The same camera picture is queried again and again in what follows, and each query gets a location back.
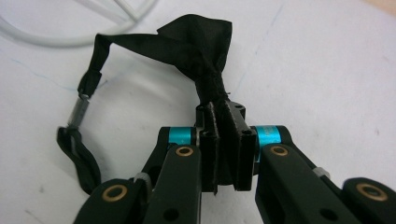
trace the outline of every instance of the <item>white cable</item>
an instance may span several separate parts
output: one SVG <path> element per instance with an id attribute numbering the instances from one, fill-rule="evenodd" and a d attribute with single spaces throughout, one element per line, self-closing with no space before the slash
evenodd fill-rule
<path id="1" fill-rule="evenodd" d="M 131 29 L 135 22 L 142 16 L 144 16 L 149 9 L 154 5 L 155 0 L 147 0 L 140 7 L 139 13 L 134 11 L 125 1 L 115 0 L 115 2 L 131 17 L 129 21 L 126 21 L 118 26 L 109 28 L 100 32 L 104 35 L 118 35 Z M 96 34 L 84 35 L 79 37 L 68 37 L 68 38 L 57 38 L 57 37 L 46 37 L 40 35 L 28 34 L 13 25 L 9 24 L 4 18 L 0 16 L 0 31 L 9 35 L 12 38 L 21 40 L 30 44 L 50 47 L 50 48 L 71 48 L 80 47 L 84 45 L 90 45 L 93 43 Z"/>

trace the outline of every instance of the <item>white surface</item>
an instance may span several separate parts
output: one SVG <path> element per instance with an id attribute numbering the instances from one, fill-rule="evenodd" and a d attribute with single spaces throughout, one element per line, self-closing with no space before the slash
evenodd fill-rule
<path id="1" fill-rule="evenodd" d="M 0 14 L 25 30 L 63 36 L 96 29 L 93 17 L 67 3 L 13 2 L 0 1 Z M 396 189 L 394 15 L 357 0 L 168 0 L 133 32 L 155 33 L 188 13 L 233 22 L 223 77 L 231 99 L 246 106 L 248 124 L 287 126 L 339 187 L 365 176 Z M 91 54 L 92 47 L 46 49 L 0 36 L 1 223 L 72 223 L 87 199 L 55 134 Z M 112 47 L 103 74 L 107 83 L 92 97 L 81 131 L 103 179 L 128 178 L 144 165 L 160 127 L 194 123 L 198 98 L 176 68 L 125 49 Z M 205 193 L 202 223 L 261 223 L 254 191 Z"/>

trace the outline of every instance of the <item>black fabric strap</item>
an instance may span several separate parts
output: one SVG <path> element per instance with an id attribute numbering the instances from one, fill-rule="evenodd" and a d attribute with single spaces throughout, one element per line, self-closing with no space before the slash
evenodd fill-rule
<path id="1" fill-rule="evenodd" d="M 186 15 L 158 30 L 157 35 L 97 35 L 88 71 L 78 85 L 79 95 L 94 94 L 115 43 L 151 59 L 174 65 L 195 82 L 201 104 L 228 100 L 221 72 L 231 42 L 232 24 L 197 15 Z M 87 193 L 101 183 L 100 171 L 90 151 L 84 147 L 76 127 L 60 128 L 58 144 L 73 161 L 78 180 Z"/>

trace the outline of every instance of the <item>black fabric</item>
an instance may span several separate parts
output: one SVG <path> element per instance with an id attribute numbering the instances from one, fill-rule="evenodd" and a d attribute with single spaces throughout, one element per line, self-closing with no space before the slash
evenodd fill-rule
<path id="1" fill-rule="evenodd" d="M 174 65 L 195 82 L 201 104 L 229 100 L 221 78 L 231 42 L 232 24 L 197 15 L 180 17 L 158 30 L 157 35 L 97 35 L 88 71 L 78 92 L 90 98 L 97 88 L 100 73 L 115 43 L 151 59 Z M 76 142 L 72 152 L 71 139 Z M 81 143 L 77 130 L 60 128 L 58 144 L 75 163 L 81 187 L 87 192 L 100 184 L 100 172 L 93 155 Z"/>

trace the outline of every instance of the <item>blue spacer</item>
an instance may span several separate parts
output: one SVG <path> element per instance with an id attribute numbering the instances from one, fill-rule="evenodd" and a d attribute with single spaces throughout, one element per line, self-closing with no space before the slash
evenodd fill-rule
<path id="1" fill-rule="evenodd" d="M 171 127 L 168 142 L 178 145 L 191 145 L 191 127 Z"/>
<path id="2" fill-rule="evenodd" d="M 276 126 L 273 125 L 262 125 L 255 126 L 257 131 L 257 136 L 259 138 L 259 156 L 257 157 L 256 162 L 260 162 L 260 158 L 262 156 L 262 148 L 265 145 L 272 143 L 280 143 L 280 133 Z"/>

